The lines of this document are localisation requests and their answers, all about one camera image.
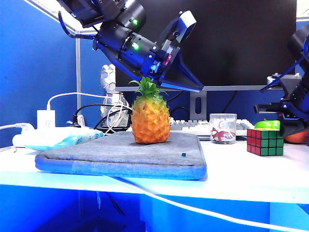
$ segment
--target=white charger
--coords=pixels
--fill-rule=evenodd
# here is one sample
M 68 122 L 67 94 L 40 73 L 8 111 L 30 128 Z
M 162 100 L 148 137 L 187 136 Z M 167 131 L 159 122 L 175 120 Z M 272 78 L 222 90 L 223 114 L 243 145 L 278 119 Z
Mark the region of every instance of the white charger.
M 37 110 L 37 128 L 55 127 L 55 110 Z

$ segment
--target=white robot figure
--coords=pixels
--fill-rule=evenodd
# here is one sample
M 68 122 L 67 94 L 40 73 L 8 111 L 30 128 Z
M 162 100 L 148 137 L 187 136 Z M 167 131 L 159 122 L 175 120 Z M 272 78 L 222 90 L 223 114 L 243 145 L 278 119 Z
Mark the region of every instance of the white robot figure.
M 123 93 L 116 91 L 116 71 L 113 64 L 102 66 L 100 85 L 106 91 L 106 96 L 109 97 L 104 99 L 103 104 L 123 105 L 129 107 L 129 103 L 126 101 Z M 108 113 L 111 114 L 119 109 L 120 107 L 101 106 L 101 117 L 106 117 Z M 128 125 L 128 120 L 128 110 L 120 111 L 115 115 L 109 116 L 108 120 L 104 120 L 101 127 L 106 128 L 107 130 L 109 127 L 114 128 L 114 130 L 125 129 L 130 126 Z

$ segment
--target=desk surface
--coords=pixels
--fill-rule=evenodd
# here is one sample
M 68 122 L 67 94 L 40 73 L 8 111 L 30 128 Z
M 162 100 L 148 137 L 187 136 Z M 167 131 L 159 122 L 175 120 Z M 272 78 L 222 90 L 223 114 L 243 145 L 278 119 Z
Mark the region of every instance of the desk surface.
M 260 157 L 246 142 L 201 142 L 207 176 L 199 181 L 128 178 L 157 194 L 309 204 L 309 147 L 284 145 L 284 155 Z M 0 152 L 0 185 L 138 193 L 107 176 L 50 174 L 35 167 L 36 152 L 19 148 Z

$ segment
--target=green led light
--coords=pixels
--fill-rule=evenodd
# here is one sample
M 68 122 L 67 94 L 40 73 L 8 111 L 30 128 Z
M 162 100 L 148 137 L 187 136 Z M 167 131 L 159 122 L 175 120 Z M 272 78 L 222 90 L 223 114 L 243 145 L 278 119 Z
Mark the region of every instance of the green led light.
M 133 47 L 135 50 L 138 50 L 138 49 L 140 48 L 140 46 L 139 46 L 137 43 L 135 43 L 135 42 L 132 43 L 132 47 Z

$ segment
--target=rubik's cube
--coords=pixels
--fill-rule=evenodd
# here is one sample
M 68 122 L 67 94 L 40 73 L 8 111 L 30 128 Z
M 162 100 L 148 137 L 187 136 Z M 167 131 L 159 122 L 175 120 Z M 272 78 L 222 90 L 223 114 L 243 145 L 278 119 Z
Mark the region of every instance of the rubik's cube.
M 283 138 L 279 130 L 247 130 L 247 151 L 259 156 L 282 156 Z

